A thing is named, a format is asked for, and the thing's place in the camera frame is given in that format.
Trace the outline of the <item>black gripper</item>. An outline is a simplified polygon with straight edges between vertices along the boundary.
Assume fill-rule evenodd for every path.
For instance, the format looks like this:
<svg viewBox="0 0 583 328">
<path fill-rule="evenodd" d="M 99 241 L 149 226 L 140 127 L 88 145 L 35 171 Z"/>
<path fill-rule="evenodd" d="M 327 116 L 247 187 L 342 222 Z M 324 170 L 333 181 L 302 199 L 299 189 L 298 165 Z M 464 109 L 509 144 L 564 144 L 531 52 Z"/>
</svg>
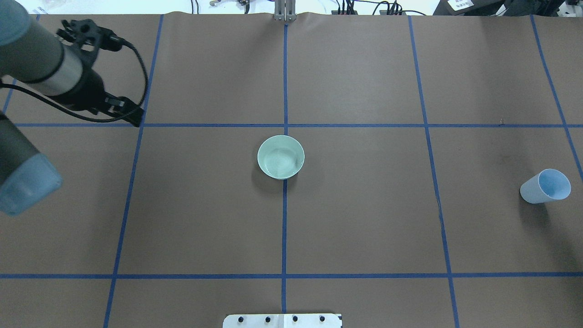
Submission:
<svg viewBox="0 0 583 328">
<path fill-rule="evenodd" d="M 144 110 L 127 97 L 107 97 L 100 75 L 91 68 L 84 68 L 81 78 L 68 93 L 68 108 L 72 111 L 106 113 L 110 118 L 123 120 L 139 128 Z"/>
</svg>

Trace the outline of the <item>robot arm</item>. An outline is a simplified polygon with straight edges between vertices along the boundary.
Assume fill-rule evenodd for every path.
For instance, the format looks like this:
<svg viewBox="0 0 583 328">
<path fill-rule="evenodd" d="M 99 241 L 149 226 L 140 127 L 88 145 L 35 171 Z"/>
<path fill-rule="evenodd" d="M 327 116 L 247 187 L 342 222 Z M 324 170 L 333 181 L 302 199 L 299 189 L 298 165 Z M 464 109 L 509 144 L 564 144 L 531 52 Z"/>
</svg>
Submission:
<svg viewBox="0 0 583 328">
<path fill-rule="evenodd" d="M 55 33 L 40 25 L 15 0 L 3 0 L 1 9 L 0 68 L 20 84 L 1 83 L 73 118 L 106 124 L 123 120 L 134 127 L 143 121 L 148 72 L 137 48 L 93 20 L 62 20 Z M 129 48 L 144 77 L 139 102 L 105 90 L 93 69 L 100 50 Z M 62 177 L 7 117 L 1 114 L 1 212 L 16 216 L 59 189 Z"/>
</svg>

